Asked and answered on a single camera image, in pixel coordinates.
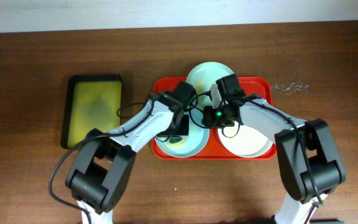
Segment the yellow green sponge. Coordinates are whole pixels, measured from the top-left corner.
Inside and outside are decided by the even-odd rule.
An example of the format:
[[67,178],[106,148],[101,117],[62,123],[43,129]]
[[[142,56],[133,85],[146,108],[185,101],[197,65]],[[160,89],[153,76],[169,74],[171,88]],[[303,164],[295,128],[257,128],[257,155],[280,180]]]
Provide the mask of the yellow green sponge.
[[181,136],[172,136],[169,139],[169,143],[170,144],[182,144],[183,143],[183,138]]

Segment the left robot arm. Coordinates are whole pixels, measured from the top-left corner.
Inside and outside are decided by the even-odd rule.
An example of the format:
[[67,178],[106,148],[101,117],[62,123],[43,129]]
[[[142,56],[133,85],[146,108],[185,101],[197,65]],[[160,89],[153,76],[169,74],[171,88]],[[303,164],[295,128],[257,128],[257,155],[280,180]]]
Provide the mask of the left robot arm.
[[90,131],[73,146],[77,156],[65,179],[83,223],[112,223],[112,210],[123,196],[137,153],[156,135],[178,129],[195,94],[159,92],[118,128]]

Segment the light blue plate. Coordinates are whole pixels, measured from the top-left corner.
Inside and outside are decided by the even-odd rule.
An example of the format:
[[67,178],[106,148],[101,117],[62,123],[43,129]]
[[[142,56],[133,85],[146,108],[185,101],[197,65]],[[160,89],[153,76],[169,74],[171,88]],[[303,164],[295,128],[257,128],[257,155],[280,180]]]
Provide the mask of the light blue plate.
[[[176,158],[191,157],[199,153],[207,144],[209,139],[209,129],[198,127],[189,117],[189,113],[185,112],[181,123],[188,128],[187,135],[171,135],[168,137],[154,138],[157,146],[166,154]],[[182,144],[170,144],[169,139],[172,136],[181,136]]]

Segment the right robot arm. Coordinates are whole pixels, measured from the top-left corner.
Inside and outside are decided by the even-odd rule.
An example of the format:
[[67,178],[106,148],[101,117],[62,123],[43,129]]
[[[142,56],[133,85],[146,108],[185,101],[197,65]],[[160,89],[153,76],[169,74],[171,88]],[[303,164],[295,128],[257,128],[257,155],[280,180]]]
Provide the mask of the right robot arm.
[[261,223],[310,223],[324,199],[346,179],[346,171],[328,124],[286,114],[259,95],[212,93],[202,124],[223,128],[233,122],[255,129],[277,148],[282,184],[287,191],[279,211]]

